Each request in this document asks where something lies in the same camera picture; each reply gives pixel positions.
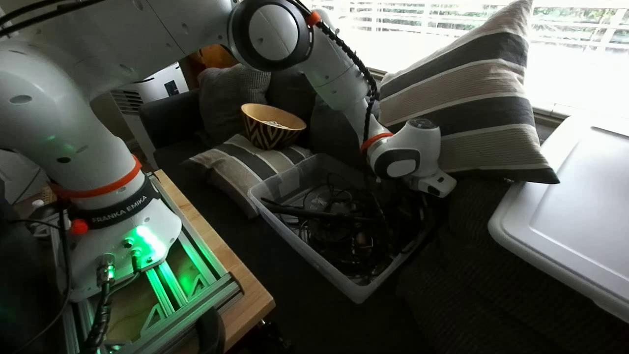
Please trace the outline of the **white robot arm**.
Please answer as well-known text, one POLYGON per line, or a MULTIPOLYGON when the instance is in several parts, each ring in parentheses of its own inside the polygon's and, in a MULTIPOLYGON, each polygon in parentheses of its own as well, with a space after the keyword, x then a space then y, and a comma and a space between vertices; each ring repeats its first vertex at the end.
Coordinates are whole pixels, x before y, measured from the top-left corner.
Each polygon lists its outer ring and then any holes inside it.
POLYGON ((140 160, 93 113, 102 93, 220 44, 260 71, 299 67, 342 113, 372 172, 448 195, 441 132, 389 132, 378 87, 346 44, 299 0, 36 0, 0 18, 0 142, 43 168, 87 225, 67 266, 73 301, 161 264, 181 235, 140 160))

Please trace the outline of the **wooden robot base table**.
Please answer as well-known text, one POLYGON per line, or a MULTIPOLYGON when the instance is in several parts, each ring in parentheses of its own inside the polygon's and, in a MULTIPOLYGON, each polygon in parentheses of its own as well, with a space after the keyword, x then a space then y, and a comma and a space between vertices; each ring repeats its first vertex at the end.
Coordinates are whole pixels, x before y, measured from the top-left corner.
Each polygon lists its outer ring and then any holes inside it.
POLYGON ((67 354, 220 354, 273 309, 273 298, 165 174, 67 201, 67 354))

